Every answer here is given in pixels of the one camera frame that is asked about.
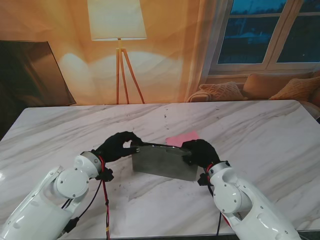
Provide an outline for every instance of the pink paper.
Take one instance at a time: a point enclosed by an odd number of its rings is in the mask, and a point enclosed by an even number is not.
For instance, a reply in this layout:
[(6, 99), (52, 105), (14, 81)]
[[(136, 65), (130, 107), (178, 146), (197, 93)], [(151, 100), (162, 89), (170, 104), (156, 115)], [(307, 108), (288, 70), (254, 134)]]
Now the pink paper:
[(197, 140), (199, 136), (196, 131), (180, 134), (177, 136), (171, 136), (165, 139), (167, 145), (181, 147), (184, 142)]

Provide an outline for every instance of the black glove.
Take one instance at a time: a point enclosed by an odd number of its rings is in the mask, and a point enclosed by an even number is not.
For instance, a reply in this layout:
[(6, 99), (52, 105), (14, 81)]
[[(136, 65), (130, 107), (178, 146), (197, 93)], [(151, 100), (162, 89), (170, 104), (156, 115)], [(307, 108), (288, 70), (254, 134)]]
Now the black glove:
[(183, 161), (188, 165), (197, 164), (199, 167), (207, 168), (210, 164), (220, 162), (214, 147), (203, 139), (185, 141), (181, 147), (191, 152), (191, 155), (183, 156)]
[(118, 132), (91, 152), (96, 156), (101, 156), (106, 163), (114, 162), (121, 157), (126, 157), (139, 151), (138, 147), (124, 147), (124, 143), (130, 140), (137, 145), (143, 143), (141, 139), (131, 131)]

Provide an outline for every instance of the metal plate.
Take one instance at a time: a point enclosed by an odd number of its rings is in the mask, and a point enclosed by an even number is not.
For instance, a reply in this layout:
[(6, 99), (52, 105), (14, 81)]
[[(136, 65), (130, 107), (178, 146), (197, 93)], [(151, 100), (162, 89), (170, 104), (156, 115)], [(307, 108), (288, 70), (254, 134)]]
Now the metal plate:
[(137, 147), (140, 152), (132, 155), (135, 172), (187, 181), (196, 180), (198, 167), (183, 162), (183, 156), (191, 154), (187, 149), (154, 143), (144, 143)]

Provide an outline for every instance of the lamp leg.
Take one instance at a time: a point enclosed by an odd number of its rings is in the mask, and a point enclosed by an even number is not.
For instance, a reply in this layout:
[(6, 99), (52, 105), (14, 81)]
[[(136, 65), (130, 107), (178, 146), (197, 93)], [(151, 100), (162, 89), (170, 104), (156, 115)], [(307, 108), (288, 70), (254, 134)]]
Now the lamp leg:
[(141, 93), (141, 91), (140, 91), (140, 87), (139, 87), (138, 82), (137, 82), (137, 80), (136, 80), (134, 71), (133, 71), (133, 69), (132, 69), (132, 66), (131, 66), (131, 63), (130, 63), (130, 60), (129, 60), (129, 56), (128, 56), (127, 50), (126, 50), (125, 48), (123, 49), (123, 53), (124, 53), (124, 57), (125, 57), (125, 60), (126, 60), (126, 64), (127, 64), (128, 67), (129, 67), (129, 70), (130, 70), (132, 79), (133, 79), (133, 81), (134, 81), (135, 87), (136, 87), (136, 89), (137, 89), (138, 92), (139, 92), (139, 95), (140, 95), (140, 98), (141, 98), (142, 103), (144, 104), (144, 103), (145, 103), (144, 97), (142, 96), (142, 93)]
[(119, 104), (119, 48), (115, 49), (116, 55), (116, 104)]
[(119, 52), (119, 58), (120, 58), (121, 73), (122, 73), (122, 80), (123, 80), (123, 87), (124, 87), (124, 92), (125, 92), (126, 103), (129, 104), (129, 96), (128, 96), (128, 90), (127, 90), (127, 84), (126, 84), (124, 61), (122, 58), (122, 49), (119, 48), (118, 52)]

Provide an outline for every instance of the orange wall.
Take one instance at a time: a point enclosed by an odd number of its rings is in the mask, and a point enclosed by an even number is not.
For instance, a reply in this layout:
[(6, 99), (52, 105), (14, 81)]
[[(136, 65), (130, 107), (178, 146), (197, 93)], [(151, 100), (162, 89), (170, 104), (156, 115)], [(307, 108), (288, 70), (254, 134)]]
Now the orange wall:
[[(140, 0), (147, 39), (122, 41), (146, 103), (183, 102), (198, 0)], [(116, 103), (116, 41), (92, 41), (86, 0), (3, 0), (0, 40), (48, 41), (78, 105)], [(125, 65), (130, 103), (141, 103)], [(120, 73), (120, 103), (125, 103)]]
[(1, 1), (0, 40), (48, 41), (75, 101), (101, 104), (65, 0)]
[[(141, 10), (147, 34), (144, 40), (124, 40), (129, 59), (146, 103), (178, 102), (182, 90), (183, 49), (189, 4), (198, 10), (199, 1), (141, 0)], [(92, 41), (86, 0), (69, 0), (70, 12), (92, 80), (104, 103), (116, 103), (117, 41)], [(125, 65), (130, 103), (141, 103)], [(120, 103), (125, 103), (120, 77)]]

